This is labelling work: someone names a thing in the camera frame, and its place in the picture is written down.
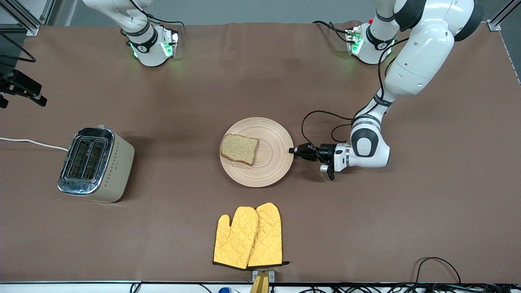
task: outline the yellow oven mitt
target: yellow oven mitt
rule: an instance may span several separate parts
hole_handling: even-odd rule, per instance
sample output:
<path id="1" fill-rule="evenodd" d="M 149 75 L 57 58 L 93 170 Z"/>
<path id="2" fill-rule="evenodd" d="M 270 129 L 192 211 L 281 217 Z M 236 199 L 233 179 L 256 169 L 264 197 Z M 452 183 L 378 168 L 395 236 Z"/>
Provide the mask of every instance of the yellow oven mitt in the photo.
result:
<path id="1" fill-rule="evenodd" d="M 279 209 L 268 202 L 257 207 L 259 223 L 253 251 L 248 261 L 248 270 L 281 266 L 282 261 L 282 223 Z"/>
<path id="2" fill-rule="evenodd" d="M 238 207 L 231 224 L 230 217 L 222 215 L 217 223 L 214 264 L 246 269 L 257 225 L 257 212 L 250 206 Z"/>

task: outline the brown table surface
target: brown table surface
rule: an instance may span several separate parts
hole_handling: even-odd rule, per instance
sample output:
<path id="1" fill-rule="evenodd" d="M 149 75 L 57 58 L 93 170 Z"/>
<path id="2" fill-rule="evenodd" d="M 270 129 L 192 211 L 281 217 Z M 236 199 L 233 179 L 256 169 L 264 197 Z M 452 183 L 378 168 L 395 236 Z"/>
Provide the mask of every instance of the brown table surface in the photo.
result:
<path id="1" fill-rule="evenodd" d="M 367 103 L 376 66 L 311 24 L 193 26 L 181 38 L 178 58 L 157 68 L 139 64 L 117 27 L 42 27 L 26 40 L 38 61 L 18 68 L 48 104 L 9 97 L 2 136 L 67 147 L 104 124 L 134 145 L 135 161 L 122 200 L 100 204 L 58 191 L 65 152 L 1 142 L 1 280 L 249 279 L 212 265 L 216 223 L 273 202 L 291 261 L 278 281 L 412 281 L 417 260 L 435 255 L 463 282 L 519 282 L 521 88 L 498 33 L 482 24 L 424 91 L 395 103 L 383 124 L 387 167 L 330 182 L 319 163 L 295 160 L 262 189 L 226 175 L 226 130 L 267 117 L 303 143 L 306 113 L 353 115 Z M 339 123 L 317 114 L 306 131 L 331 142 Z M 454 281 L 434 262 L 421 275 Z"/>

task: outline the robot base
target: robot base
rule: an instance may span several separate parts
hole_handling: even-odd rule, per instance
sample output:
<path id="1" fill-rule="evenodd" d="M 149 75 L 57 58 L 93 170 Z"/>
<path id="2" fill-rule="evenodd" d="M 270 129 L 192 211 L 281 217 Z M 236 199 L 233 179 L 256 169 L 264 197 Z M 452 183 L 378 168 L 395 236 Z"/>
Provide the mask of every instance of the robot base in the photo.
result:
<path id="1" fill-rule="evenodd" d="M 352 32 L 346 32 L 348 40 L 356 42 L 355 44 L 348 43 L 348 52 L 350 55 L 356 56 L 360 61 L 374 65 L 378 64 L 383 51 L 375 49 L 375 46 L 368 41 L 366 35 L 367 27 L 369 27 L 368 22 L 363 23 L 359 27 L 354 27 Z M 382 61 L 385 60 L 387 55 L 391 54 L 391 50 L 387 50 Z"/>
<path id="2" fill-rule="evenodd" d="M 134 56 L 139 59 L 143 65 L 149 67 L 159 66 L 168 58 L 175 57 L 177 43 L 179 41 L 179 33 L 161 25 L 152 26 L 157 31 L 158 38 L 148 53 L 142 53 L 131 45 Z"/>

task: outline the metal frame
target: metal frame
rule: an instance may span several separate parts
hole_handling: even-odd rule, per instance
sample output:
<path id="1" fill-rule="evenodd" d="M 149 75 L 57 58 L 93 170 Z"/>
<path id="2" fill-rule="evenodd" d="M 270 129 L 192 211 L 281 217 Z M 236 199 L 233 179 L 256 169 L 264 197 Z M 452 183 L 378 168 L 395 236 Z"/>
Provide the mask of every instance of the metal frame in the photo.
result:
<path id="1" fill-rule="evenodd" d="M 40 15 L 40 21 L 44 25 L 48 25 L 49 17 L 51 16 L 51 12 L 54 9 L 54 5 L 56 4 L 56 0 L 47 0 L 45 3 L 45 7 L 43 8 L 42 15 Z"/>
<path id="2" fill-rule="evenodd" d="M 510 0 L 505 7 L 499 10 L 494 18 L 487 20 L 490 31 L 500 31 L 499 24 L 507 17 L 514 9 L 521 4 L 521 0 Z"/>
<path id="3" fill-rule="evenodd" d="M 44 12 L 49 12 L 54 1 L 47 2 Z M 0 0 L 0 6 L 9 13 L 16 21 L 27 30 L 27 35 L 37 35 L 42 22 L 25 8 L 18 0 Z M 19 26 L 3 26 L 5 29 L 17 30 Z"/>

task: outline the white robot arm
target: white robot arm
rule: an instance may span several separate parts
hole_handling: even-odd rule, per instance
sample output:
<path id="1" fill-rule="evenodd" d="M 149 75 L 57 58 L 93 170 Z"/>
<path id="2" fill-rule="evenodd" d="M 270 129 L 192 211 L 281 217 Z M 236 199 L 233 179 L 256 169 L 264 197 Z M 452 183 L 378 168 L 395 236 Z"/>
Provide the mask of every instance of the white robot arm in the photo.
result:
<path id="1" fill-rule="evenodd" d="M 384 167 L 390 148 L 381 134 L 384 114 L 399 96 L 417 95 L 434 77 L 454 42 L 472 34 L 482 19 L 474 0 L 396 0 L 394 20 L 410 38 L 390 67 L 383 87 L 352 119 L 351 143 L 304 144 L 290 150 L 307 160 L 320 160 L 320 170 L 334 178 L 346 167 Z M 385 51 L 380 51 L 380 58 Z"/>
<path id="2" fill-rule="evenodd" d="M 130 40 L 134 56 L 145 66 L 158 66 L 175 55 L 179 35 L 151 23 L 142 8 L 152 0 L 83 0 L 92 9 L 115 21 Z"/>
<path id="3" fill-rule="evenodd" d="M 367 64 L 378 64 L 381 54 L 387 49 L 396 37 L 398 24 L 394 21 L 393 0 L 373 0 L 376 5 L 376 14 L 372 21 L 354 27 L 348 40 L 348 52 Z M 382 59 L 391 53 L 388 50 Z"/>

